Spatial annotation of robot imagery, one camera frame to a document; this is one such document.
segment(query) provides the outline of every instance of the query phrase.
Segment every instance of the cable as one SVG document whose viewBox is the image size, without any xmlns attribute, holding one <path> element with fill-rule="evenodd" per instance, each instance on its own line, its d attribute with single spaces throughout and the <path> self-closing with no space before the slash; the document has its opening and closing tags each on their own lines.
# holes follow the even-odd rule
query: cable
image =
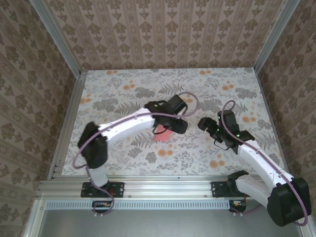
<svg viewBox="0 0 316 237">
<path fill-rule="evenodd" d="M 90 180 L 91 184 L 92 184 L 96 189 L 98 189 L 98 190 L 103 191 L 104 193 L 106 193 L 106 194 L 112 199 L 112 203 L 111 203 L 110 208 L 109 208 L 108 210 L 106 210 L 104 213 L 101 213 L 101 214 L 100 214 L 101 216 L 106 215 L 106 214 L 108 214 L 108 213 L 111 211 L 111 209 L 114 207 L 114 204 L 115 204 L 114 197 L 113 197 L 113 195 L 110 194 L 107 190 L 98 187 L 98 186 L 94 183 L 94 181 L 91 179 L 91 175 L 90 175 L 88 166 L 85 168 L 85 170 L 87 171 L 87 174 L 88 174 L 88 177 L 89 177 L 89 180 Z M 94 204 L 94 206 L 93 206 L 93 212 L 94 212 L 95 215 L 98 214 L 98 213 L 96 212 L 96 210 L 95 210 L 95 207 L 96 207 L 97 205 L 101 204 L 101 203 L 103 203 L 103 202 L 102 202 L 102 201 L 99 201 L 99 202 L 96 202 L 96 203 Z"/>
<path fill-rule="evenodd" d="M 105 189 L 102 189 L 102 188 L 98 187 L 98 186 L 93 182 L 93 180 L 91 179 L 91 176 L 90 176 L 90 172 L 88 171 L 87 164 L 83 164 L 83 165 L 80 165 L 80 166 L 76 166 L 76 161 L 77 161 L 79 155 L 80 155 L 81 152 L 85 149 L 85 147 L 86 147 L 94 138 L 96 138 L 97 136 L 99 136 L 101 133 L 103 133 L 103 132 L 105 132 L 105 131 L 107 131 L 107 130 L 109 130 L 109 129 L 112 129 L 112 128 L 114 128 L 115 126 L 118 126 L 118 125 L 120 125 L 120 124 L 122 124 L 122 123 L 125 123 L 125 122 L 127 122 L 127 121 L 129 121 L 129 120 L 136 119 L 136 118 L 142 117 L 142 116 L 147 116 L 147 115 L 151 115 L 151 116 L 166 116 L 166 117 L 172 117 L 172 118 L 186 118 L 186 117 L 189 117 L 189 116 L 195 114 L 195 112 L 198 110 L 198 107 L 199 107 L 199 100 L 198 100 L 198 97 L 197 97 L 196 95 L 194 95 L 193 93 L 187 92 L 187 91 L 181 92 L 181 93 L 179 93 L 178 95 L 180 96 L 180 95 L 183 95 L 183 94 L 189 94 L 189 95 L 193 96 L 193 97 L 195 98 L 195 100 L 197 101 L 197 105 L 196 105 L 195 109 L 194 109 L 191 113 L 188 113 L 188 114 L 186 114 L 186 115 L 170 115 L 170 114 L 164 114 L 164 113 L 143 113 L 143 114 L 137 114 L 137 115 L 135 115 L 135 116 L 122 119 L 121 121 L 118 121 L 118 122 L 116 122 L 116 123 L 114 123 L 114 124 L 112 124 L 112 125 L 110 125 L 110 126 L 104 128 L 104 129 L 101 129 L 101 130 L 97 131 L 95 134 L 93 134 L 91 137 L 89 137 L 89 139 L 86 140 L 86 142 L 79 148 L 79 150 L 78 150 L 78 152 L 76 153 L 76 155 L 75 155 L 75 157 L 74 157 L 74 160 L 73 160 L 73 167 L 74 167 L 75 169 L 81 169 L 81 168 L 83 168 L 83 167 L 86 167 L 86 171 L 87 171 L 89 180 L 91 181 L 92 185 L 93 185 L 96 189 L 105 192 L 105 193 L 112 199 L 112 203 L 111 203 L 110 208 L 109 208 L 105 213 L 103 213 L 103 215 L 108 214 L 109 211 L 114 207 L 114 197 L 113 197 L 108 191 L 106 191 Z M 96 203 L 96 204 L 94 205 L 94 207 L 93 207 L 93 211 L 94 211 L 94 212 L 95 212 L 95 206 L 97 206 L 98 204 L 99 204 L 99 203 Z"/>
<path fill-rule="evenodd" d="M 238 211 L 237 209 L 235 209 L 235 208 L 233 208 L 233 207 L 231 207 L 231 210 L 233 210 L 234 212 L 237 212 L 237 213 L 242 213 L 243 215 L 247 215 L 247 214 L 250 214 L 250 213 L 252 213 L 252 212 L 254 212 L 254 211 L 260 209 L 261 207 L 262 207 L 262 205 L 257 206 L 257 207 L 255 207 L 254 209 L 252 209 L 252 210 L 250 210 L 250 211 L 245 211 L 245 212 L 240 212 L 240 211 Z"/>
<path fill-rule="evenodd" d="M 225 121 L 224 121 L 224 110 L 227 107 L 227 105 L 229 103 L 233 103 L 233 106 L 230 108 L 230 110 L 232 110 L 235 107 L 236 102 L 234 100 L 230 100 L 227 101 L 226 104 L 223 106 L 222 111 L 221 111 L 221 120 L 222 120 L 222 124 L 224 129 L 227 131 L 227 133 L 229 135 L 231 135 L 231 137 L 233 137 L 234 139 L 236 139 L 237 141 L 241 142 L 242 144 L 245 144 L 246 146 L 250 147 L 251 149 L 253 149 L 256 153 L 258 153 L 275 171 L 278 175 L 280 175 L 285 181 L 286 183 L 289 185 L 289 187 L 291 188 L 292 192 L 294 193 L 294 195 L 296 196 L 299 204 L 301 205 L 301 208 L 303 210 L 304 213 L 304 222 L 303 223 L 298 223 L 298 222 L 294 222 L 294 224 L 298 225 L 298 226 L 305 226 L 307 225 L 308 222 L 308 215 L 307 215 L 307 210 L 303 204 L 303 201 L 301 199 L 301 197 L 298 195 L 297 191 L 295 190 L 295 188 L 293 187 L 293 185 L 291 184 L 291 182 L 282 174 L 282 172 L 273 164 L 271 163 L 266 157 L 265 155 L 259 151 L 257 148 L 255 148 L 254 146 L 242 141 L 241 139 L 239 139 L 238 137 L 236 137 L 235 135 L 233 135 L 229 129 L 226 127 Z"/>
<path fill-rule="evenodd" d="M 220 146 L 217 146 L 217 145 L 216 145 L 216 140 L 214 140 L 214 145 L 215 145 L 216 147 L 219 147 L 219 148 L 222 149 L 223 151 L 228 151 L 228 149 L 229 149 L 228 147 L 227 147 L 226 149 L 223 149 L 223 148 L 221 148 Z"/>
<path fill-rule="evenodd" d="M 164 131 L 162 131 L 162 132 L 154 132 L 154 131 L 156 130 L 156 128 L 157 128 L 157 127 L 155 127 L 155 128 L 153 129 L 153 135 L 160 135 L 160 134 L 163 134 L 164 132 L 166 132 L 166 131 L 168 130 L 167 128 L 165 128 Z"/>
</svg>

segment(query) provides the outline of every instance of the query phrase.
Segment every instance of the beige wall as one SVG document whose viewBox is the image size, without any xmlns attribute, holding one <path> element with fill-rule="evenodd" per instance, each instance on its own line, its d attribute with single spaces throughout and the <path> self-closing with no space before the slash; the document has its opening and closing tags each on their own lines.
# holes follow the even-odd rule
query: beige wall
<svg viewBox="0 0 316 237">
<path fill-rule="evenodd" d="M 0 236 L 20 236 L 74 77 L 28 1 L 0 1 Z"/>
<path fill-rule="evenodd" d="M 290 171 L 316 198 L 316 1 L 302 0 L 259 73 Z"/>
<path fill-rule="evenodd" d="M 44 0 L 82 70 L 252 67 L 285 0 Z"/>
</svg>

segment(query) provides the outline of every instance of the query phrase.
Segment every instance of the red object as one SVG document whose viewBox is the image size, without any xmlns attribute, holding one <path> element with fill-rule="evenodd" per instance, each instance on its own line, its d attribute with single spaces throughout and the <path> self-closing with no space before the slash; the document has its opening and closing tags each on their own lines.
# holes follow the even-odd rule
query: red object
<svg viewBox="0 0 316 237">
<path fill-rule="evenodd" d="M 163 131 L 165 131 L 165 128 L 161 124 L 159 124 L 156 128 L 155 133 L 159 133 L 159 132 L 163 132 Z M 172 133 L 172 131 L 167 129 L 162 134 L 156 134 L 156 135 L 154 135 L 154 141 L 168 141 L 171 133 Z"/>
</svg>

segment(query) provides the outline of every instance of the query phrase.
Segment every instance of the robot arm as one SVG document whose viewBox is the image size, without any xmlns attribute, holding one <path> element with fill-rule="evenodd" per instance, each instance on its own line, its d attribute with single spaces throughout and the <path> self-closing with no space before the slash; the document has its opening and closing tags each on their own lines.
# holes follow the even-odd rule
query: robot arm
<svg viewBox="0 0 316 237">
<path fill-rule="evenodd" d="M 160 124 L 165 129 L 169 129 L 179 134 L 186 132 L 188 123 L 181 118 L 171 118 L 166 116 L 151 115 L 151 113 L 163 113 L 169 115 L 184 114 L 187 104 L 178 96 L 174 95 L 169 101 L 152 101 L 147 103 L 144 108 L 131 115 L 107 124 L 96 125 L 90 122 L 85 127 L 78 142 L 81 148 L 83 144 L 94 134 L 105 130 L 96 136 L 82 151 L 82 156 L 86 159 L 90 173 L 90 178 L 97 187 L 105 186 L 108 183 L 106 175 L 106 161 L 108 160 L 108 147 L 115 144 L 133 133 L 146 128 L 155 128 Z"/>
<path fill-rule="evenodd" d="M 291 181 L 298 195 L 303 201 L 307 210 L 307 214 L 311 214 L 311 201 L 309 194 L 309 187 L 303 178 L 294 178 L 291 174 L 281 169 L 263 150 L 259 147 L 254 137 L 248 131 L 240 131 L 239 125 L 236 122 L 235 114 L 231 110 L 224 111 L 223 119 L 228 130 L 240 140 L 247 142 L 253 146 L 257 151 L 249 146 L 234 139 L 224 129 L 221 120 L 221 112 L 217 114 L 219 125 L 211 118 L 202 118 L 198 127 L 210 134 L 215 142 L 225 142 L 228 149 L 232 149 L 236 155 L 246 160 L 259 174 L 264 183 L 253 179 L 244 170 L 235 172 L 228 176 L 226 183 L 215 184 L 212 182 L 212 192 L 214 197 L 244 197 L 245 195 L 253 197 L 265 208 L 272 220 L 279 226 L 284 226 L 293 221 L 304 217 L 303 210 L 290 189 L 287 182 L 282 178 Z M 271 165 L 261 156 L 259 152 L 270 161 L 277 170 L 277 173 Z"/>
</svg>

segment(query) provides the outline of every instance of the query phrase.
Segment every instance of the aluminum frame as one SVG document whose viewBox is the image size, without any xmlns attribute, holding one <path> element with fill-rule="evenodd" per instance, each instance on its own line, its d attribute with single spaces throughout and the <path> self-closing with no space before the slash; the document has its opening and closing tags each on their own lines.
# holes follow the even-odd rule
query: aluminum frame
<svg viewBox="0 0 316 237">
<path fill-rule="evenodd" d="M 58 140 L 53 162 L 48 176 L 48 181 L 40 181 L 39 191 L 34 202 L 31 215 L 24 233 L 24 237 L 36 237 L 39 234 L 41 223 L 46 210 L 47 202 L 50 200 L 108 200 L 108 198 L 81 198 L 81 187 L 83 182 L 88 182 L 88 177 L 83 175 L 63 176 L 63 162 L 67 154 L 72 128 L 74 126 L 81 94 L 87 72 L 83 72 L 75 83 L 75 88 L 67 109 L 61 136 Z M 284 154 L 280 146 L 279 138 L 273 124 L 272 116 L 267 105 L 267 100 L 262 90 L 258 75 L 256 74 L 261 93 L 272 123 L 277 143 L 280 148 L 284 169 L 288 171 Z M 258 175 L 253 176 L 261 181 Z M 197 201 L 197 200 L 238 200 L 237 197 L 215 198 L 211 193 L 210 182 L 226 181 L 226 176 L 109 176 L 111 181 L 124 182 L 125 192 L 122 202 L 131 200 L 175 200 L 175 201 Z M 316 229 L 311 216 L 309 223 L 301 227 L 303 237 L 316 236 Z"/>
<path fill-rule="evenodd" d="M 266 62 L 268 56 L 272 52 L 275 44 L 277 43 L 279 37 L 281 36 L 287 22 L 291 18 L 293 12 L 295 11 L 300 0 L 288 0 L 285 2 L 275 24 L 273 25 L 268 38 L 266 39 L 254 65 L 253 68 L 256 73 L 259 73 L 262 69 L 264 63 Z"/>
<path fill-rule="evenodd" d="M 75 56 L 72 53 L 71 48 L 67 44 L 63 33 L 57 26 L 54 16 L 51 14 L 43 0 L 30 0 L 36 12 L 38 13 L 40 19 L 44 23 L 47 31 L 53 38 L 55 44 L 57 45 L 60 53 L 63 55 L 66 63 L 68 64 L 70 70 L 74 74 L 75 78 L 80 77 L 81 66 L 76 61 Z"/>
</svg>

